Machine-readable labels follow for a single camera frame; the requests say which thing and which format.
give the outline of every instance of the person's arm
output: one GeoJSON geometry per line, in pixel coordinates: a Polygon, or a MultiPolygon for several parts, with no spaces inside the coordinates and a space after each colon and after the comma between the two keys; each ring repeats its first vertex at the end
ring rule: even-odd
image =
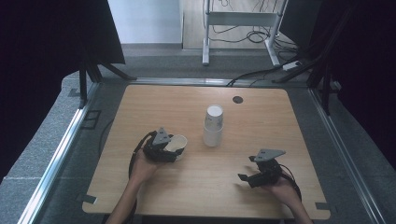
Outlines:
{"type": "Polygon", "coordinates": [[[106,224],[122,223],[129,216],[134,208],[137,192],[140,186],[149,180],[160,167],[161,163],[155,163],[146,158],[143,150],[139,150],[136,154],[132,174],[122,193],[120,200],[114,207],[113,212],[108,218],[106,224]]]}
{"type": "Polygon", "coordinates": [[[262,186],[263,189],[270,191],[278,200],[285,204],[293,213],[294,219],[298,224],[312,224],[313,221],[301,203],[297,192],[291,183],[280,177],[274,185],[262,186]]]}

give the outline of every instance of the metal frame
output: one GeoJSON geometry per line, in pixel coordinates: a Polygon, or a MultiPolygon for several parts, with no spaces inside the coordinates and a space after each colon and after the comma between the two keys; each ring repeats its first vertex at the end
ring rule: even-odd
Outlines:
{"type": "MultiPolygon", "coordinates": [[[[89,91],[89,98],[92,99],[94,94],[98,89],[98,83],[92,83],[92,86],[89,91]]],[[[35,192],[33,193],[29,203],[26,205],[20,220],[18,221],[19,224],[24,223],[33,223],[35,220],[35,216],[41,209],[42,205],[44,204],[47,195],[50,192],[50,187],[52,186],[58,171],[61,169],[61,166],[64,162],[64,158],[67,155],[67,152],[78,132],[78,128],[81,122],[84,119],[85,114],[90,107],[92,100],[88,100],[86,106],[83,108],[79,108],[76,111],[76,114],[72,118],[66,132],[64,133],[64,137],[62,138],[58,148],[56,149],[55,153],[53,154],[52,159],[49,162],[49,166],[47,167],[46,171],[44,172],[43,176],[41,177],[40,182],[38,183],[37,187],[35,188],[35,192]]]]}
{"type": "Polygon", "coordinates": [[[237,26],[265,26],[273,27],[269,39],[266,39],[265,47],[274,66],[280,66],[273,45],[276,34],[282,21],[283,12],[288,0],[284,0],[281,9],[277,13],[253,13],[253,12],[211,12],[210,0],[206,0],[205,9],[205,38],[203,45],[202,64],[209,65],[209,26],[210,25],[237,25],[237,26]]]}
{"type": "MultiPolygon", "coordinates": [[[[224,87],[230,79],[213,79],[213,78],[139,78],[136,81],[130,81],[130,84],[137,85],[184,85],[184,86],[222,86],[224,87]]],[[[251,79],[241,79],[234,84],[236,88],[248,87],[253,80],[251,79]]],[[[38,183],[35,192],[33,193],[29,203],[26,205],[23,214],[20,217],[18,223],[33,223],[35,216],[41,209],[47,195],[50,192],[50,187],[54,182],[58,171],[61,169],[64,158],[68,153],[68,150],[77,135],[78,128],[83,121],[85,114],[87,113],[90,105],[93,101],[93,96],[95,95],[100,84],[93,83],[89,91],[90,99],[87,105],[82,109],[78,109],[75,116],[73,117],[69,127],[67,128],[64,137],[59,144],[57,150],[55,151],[49,166],[45,173],[43,174],[40,182],[38,183]]],[[[259,88],[280,88],[280,87],[294,87],[294,88],[306,88],[304,83],[283,83],[276,84],[271,81],[264,81],[257,83],[255,87],[259,88]]],[[[330,116],[326,114],[320,105],[320,97],[314,89],[308,89],[312,100],[318,110],[319,115],[322,118],[323,124],[329,132],[329,135],[339,153],[342,163],[346,167],[346,171],[351,177],[352,183],[355,186],[356,191],[361,197],[364,208],[367,211],[370,219],[373,223],[386,223],[383,218],[381,211],[377,206],[377,202],[371,191],[368,189],[359,169],[356,167],[354,161],[347,151],[339,132],[335,128],[330,116]]]]}
{"type": "Polygon", "coordinates": [[[369,190],[366,182],[364,181],[361,172],[355,165],[355,162],[352,160],[352,157],[350,156],[347,150],[347,146],[344,144],[340,133],[337,131],[337,128],[332,122],[332,118],[328,115],[327,111],[322,108],[318,93],[311,88],[309,88],[308,91],[312,97],[312,100],[314,101],[314,104],[323,121],[323,124],[325,125],[329,136],[334,143],[338,155],[340,156],[341,162],[346,167],[346,172],[349,174],[355,190],[361,197],[361,202],[366,209],[368,216],[372,220],[372,223],[387,223],[378,208],[377,202],[375,201],[372,192],[369,190]]]}

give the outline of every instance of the white wall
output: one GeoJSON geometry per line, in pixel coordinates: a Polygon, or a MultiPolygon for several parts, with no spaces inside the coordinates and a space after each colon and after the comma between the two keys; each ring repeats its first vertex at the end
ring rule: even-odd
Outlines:
{"type": "Polygon", "coordinates": [[[121,44],[181,43],[179,0],[108,0],[121,44]]]}

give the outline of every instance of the black curtain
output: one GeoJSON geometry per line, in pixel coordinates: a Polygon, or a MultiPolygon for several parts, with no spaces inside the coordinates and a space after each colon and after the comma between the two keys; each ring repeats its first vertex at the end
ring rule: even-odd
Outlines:
{"type": "Polygon", "coordinates": [[[1,178],[53,106],[84,55],[125,63],[106,0],[0,3],[1,178]]]}
{"type": "Polygon", "coordinates": [[[332,73],[340,101],[396,167],[394,8],[394,1],[360,1],[335,46],[332,73]]]}

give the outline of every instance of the black cable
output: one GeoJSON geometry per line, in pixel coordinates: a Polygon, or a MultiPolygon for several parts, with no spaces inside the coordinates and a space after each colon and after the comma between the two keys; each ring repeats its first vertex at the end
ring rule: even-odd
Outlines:
{"type": "Polygon", "coordinates": [[[206,25],[205,25],[205,0],[202,1],[202,24],[204,25],[204,29],[206,29],[206,25]]]}
{"type": "Polygon", "coordinates": [[[233,11],[233,7],[231,6],[230,0],[219,0],[219,2],[221,2],[221,5],[223,7],[230,7],[231,11],[233,11]]]}
{"type": "Polygon", "coordinates": [[[275,0],[273,12],[275,12],[276,3],[277,3],[277,0],[275,0]]]}
{"type": "Polygon", "coordinates": [[[260,81],[260,80],[263,80],[263,79],[256,79],[256,80],[254,80],[254,82],[250,83],[250,85],[248,85],[248,86],[249,86],[249,87],[252,87],[254,83],[256,83],[256,82],[258,82],[258,81],[260,81]]]}
{"type": "Polygon", "coordinates": [[[289,60],[290,60],[290,59],[286,59],[286,58],[282,57],[282,56],[280,55],[281,53],[291,53],[291,51],[288,51],[288,50],[280,50],[280,51],[277,52],[277,57],[278,57],[278,58],[282,59],[283,61],[289,61],[289,60]]]}
{"type": "Polygon", "coordinates": [[[258,6],[259,4],[261,4],[261,5],[260,5],[260,8],[259,8],[259,12],[264,12],[264,11],[268,8],[268,2],[269,2],[269,0],[267,1],[267,7],[266,7],[265,9],[263,9],[263,8],[264,8],[265,0],[261,0],[261,1],[258,1],[258,2],[257,2],[256,6],[258,6]]]}
{"type": "Polygon", "coordinates": [[[297,48],[285,47],[285,46],[281,45],[279,43],[279,40],[277,40],[277,39],[275,39],[274,43],[275,43],[275,47],[277,47],[278,49],[286,49],[289,51],[297,51],[298,50],[297,48]]]}
{"type": "Polygon", "coordinates": [[[267,0],[267,6],[265,7],[264,10],[262,10],[262,12],[265,12],[269,6],[270,6],[270,0],[267,0]]]}
{"type": "Polygon", "coordinates": [[[231,27],[231,28],[229,28],[229,29],[227,29],[227,30],[223,30],[223,31],[216,31],[216,30],[215,30],[215,26],[212,25],[212,30],[213,30],[213,32],[215,32],[216,34],[222,34],[222,33],[229,32],[229,31],[235,29],[236,27],[239,27],[239,26],[233,26],[233,27],[231,27]]]}
{"type": "MultiPolygon", "coordinates": [[[[234,28],[236,28],[236,27],[238,27],[238,26],[232,27],[232,28],[230,28],[230,29],[228,29],[228,30],[225,30],[225,31],[222,31],[222,32],[217,32],[217,31],[215,31],[214,26],[212,26],[212,27],[213,27],[213,31],[214,31],[215,33],[221,34],[221,33],[230,31],[230,30],[232,30],[232,29],[234,29],[234,28]]],[[[242,38],[242,39],[239,39],[239,40],[214,39],[214,38],[210,38],[210,37],[209,37],[209,39],[212,40],[212,41],[222,41],[222,42],[226,42],[226,43],[239,43],[239,42],[242,42],[242,41],[244,41],[244,40],[249,40],[249,41],[252,42],[252,43],[260,44],[260,43],[264,42],[264,40],[267,39],[268,36],[269,36],[269,35],[268,35],[267,33],[265,33],[265,32],[262,32],[262,31],[254,31],[254,30],[253,30],[253,31],[248,32],[248,33],[247,33],[247,36],[246,36],[245,38],[242,38]],[[260,40],[253,40],[251,37],[253,37],[254,35],[255,35],[255,36],[258,36],[258,37],[260,38],[260,40]]]]}
{"type": "Polygon", "coordinates": [[[268,74],[268,73],[275,72],[276,70],[280,69],[283,65],[285,65],[285,64],[287,64],[287,63],[290,63],[290,62],[292,62],[292,61],[295,61],[296,58],[298,58],[298,55],[296,55],[296,56],[294,56],[293,58],[289,59],[288,61],[282,63],[280,66],[273,67],[273,68],[267,69],[267,70],[260,70],[260,71],[255,71],[255,72],[246,73],[246,74],[244,74],[244,75],[241,75],[241,76],[239,76],[239,77],[236,77],[236,78],[232,79],[232,80],[226,85],[226,87],[232,87],[233,84],[235,83],[235,81],[238,80],[238,79],[240,79],[240,78],[242,78],[242,77],[255,77],[255,76],[257,76],[258,74],[261,74],[261,73],[268,74]]]}
{"type": "Polygon", "coordinates": [[[285,44],[290,44],[290,45],[295,45],[295,46],[297,46],[295,43],[291,43],[291,42],[288,42],[288,41],[284,41],[284,40],[277,40],[277,41],[282,42],[282,43],[285,43],[285,44]]]}
{"type": "Polygon", "coordinates": [[[140,140],[139,144],[137,144],[137,147],[134,149],[134,152],[132,153],[131,160],[129,162],[128,177],[130,177],[132,174],[132,169],[134,168],[134,161],[136,160],[137,151],[139,151],[140,148],[142,148],[143,144],[146,142],[146,139],[148,137],[150,137],[150,136],[155,137],[156,133],[157,133],[156,131],[153,131],[151,133],[146,134],[146,136],[144,138],[142,138],[142,140],[140,140]]]}
{"type": "Polygon", "coordinates": [[[291,175],[291,178],[293,179],[293,181],[295,181],[293,173],[291,172],[291,170],[287,166],[282,165],[282,164],[279,164],[279,166],[282,166],[282,167],[286,168],[289,171],[289,174],[291,175]]]}

